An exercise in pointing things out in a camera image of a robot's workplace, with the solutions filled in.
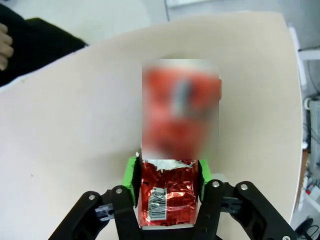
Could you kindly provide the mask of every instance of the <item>beige table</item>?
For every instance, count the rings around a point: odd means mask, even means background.
[[[223,80],[212,171],[254,182],[290,220],[302,142],[294,46],[280,14],[243,12],[126,33],[3,90],[1,239],[47,239],[83,192],[120,182],[141,145],[140,62],[176,52],[213,58]],[[224,214],[218,234],[247,239]],[[117,239],[114,223],[98,239]]]

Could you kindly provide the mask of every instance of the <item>red snack bag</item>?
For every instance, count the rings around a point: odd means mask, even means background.
[[[194,224],[198,202],[198,160],[142,160],[139,224]]]

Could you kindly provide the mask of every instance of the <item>red can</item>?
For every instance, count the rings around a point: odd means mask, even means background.
[[[221,80],[208,65],[203,59],[159,59],[144,68],[143,159],[198,159],[221,98]]]

